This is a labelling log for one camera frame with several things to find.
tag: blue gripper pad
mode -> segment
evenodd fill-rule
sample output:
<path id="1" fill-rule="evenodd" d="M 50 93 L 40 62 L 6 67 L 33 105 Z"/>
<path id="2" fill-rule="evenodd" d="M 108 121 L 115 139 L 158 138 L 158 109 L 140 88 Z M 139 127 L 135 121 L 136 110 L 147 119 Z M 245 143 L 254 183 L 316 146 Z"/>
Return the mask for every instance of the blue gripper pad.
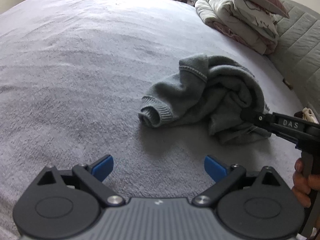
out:
<path id="1" fill-rule="evenodd" d="M 99 181 L 104 181 L 113 170 L 113 158 L 111 155 L 106 155 L 100 160 L 89 166 L 88 171 Z"/>
<path id="2" fill-rule="evenodd" d="M 217 183 L 228 174 L 228 169 L 225 165 L 220 164 L 210 156 L 204 159 L 204 170 Z"/>

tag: metal screw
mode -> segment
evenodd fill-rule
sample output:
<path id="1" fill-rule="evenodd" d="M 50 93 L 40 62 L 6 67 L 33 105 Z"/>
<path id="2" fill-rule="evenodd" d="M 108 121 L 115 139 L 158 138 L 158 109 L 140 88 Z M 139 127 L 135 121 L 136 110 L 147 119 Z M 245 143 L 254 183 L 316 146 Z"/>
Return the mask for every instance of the metal screw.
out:
<path id="1" fill-rule="evenodd" d="M 107 202 L 111 205 L 119 205 L 123 202 L 123 198 L 117 195 L 113 195 L 107 198 Z"/>
<path id="2" fill-rule="evenodd" d="M 195 197 L 195 202 L 199 205 L 206 205 L 210 202 L 210 198 L 205 195 Z"/>

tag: folded quilt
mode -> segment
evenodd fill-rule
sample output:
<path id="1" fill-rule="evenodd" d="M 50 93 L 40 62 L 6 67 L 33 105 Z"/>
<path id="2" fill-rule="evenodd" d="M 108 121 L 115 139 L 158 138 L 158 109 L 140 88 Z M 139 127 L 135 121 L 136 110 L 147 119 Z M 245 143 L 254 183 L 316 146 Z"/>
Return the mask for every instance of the folded quilt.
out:
<path id="1" fill-rule="evenodd" d="M 217 135 L 222 144 L 270 137 L 241 120 L 246 107 L 268 111 L 253 74 L 230 58 L 199 54 L 181 59 L 178 73 L 151 86 L 142 97 L 139 118 L 153 128 L 206 120 L 209 135 Z"/>
<path id="2" fill-rule="evenodd" d="M 198 0 L 196 11 L 202 21 L 213 27 L 218 22 L 241 37 L 243 44 L 260 54 L 269 54 L 277 46 L 279 35 L 273 18 L 249 0 Z"/>

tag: sweater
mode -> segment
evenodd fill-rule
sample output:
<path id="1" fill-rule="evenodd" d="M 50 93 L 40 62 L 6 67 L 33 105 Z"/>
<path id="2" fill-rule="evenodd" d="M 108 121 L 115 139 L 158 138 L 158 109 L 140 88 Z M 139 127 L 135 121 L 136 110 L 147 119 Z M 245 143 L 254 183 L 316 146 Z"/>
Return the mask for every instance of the sweater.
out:
<path id="1" fill-rule="evenodd" d="M 208 122 L 220 143 L 241 144 L 271 136 L 244 122 L 243 108 L 266 113 L 263 92 L 254 75 L 234 60 L 204 54 L 179 61 L 179 72 L 153 84 L 142 97 L 140 120 L 147 126 Z"/>

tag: bed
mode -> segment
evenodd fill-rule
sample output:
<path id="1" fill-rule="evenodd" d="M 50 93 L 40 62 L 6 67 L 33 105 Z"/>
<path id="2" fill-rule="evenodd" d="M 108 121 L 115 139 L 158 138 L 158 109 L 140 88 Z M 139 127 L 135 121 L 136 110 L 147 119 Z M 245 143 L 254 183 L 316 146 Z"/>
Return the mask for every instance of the bed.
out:
<path id="1" fill-rule="evenodd" d="M 274 135 L 222 146 L 203 123 L 151 129 L 141 97 L 179 59 L 223 55 L 257 78 L 270 110 L 302 105 L 267 57 L 203 24 L 172 0 L 26 0 L 0 15 L 0 239 L 17 239 L 12 208 L 47 164 L 115 161 L 104 181 L 131 196 L 192 198 L 214 182 L 208 154 L 248 170 L 271 165 L 292 186 L 300 152 Z"/>

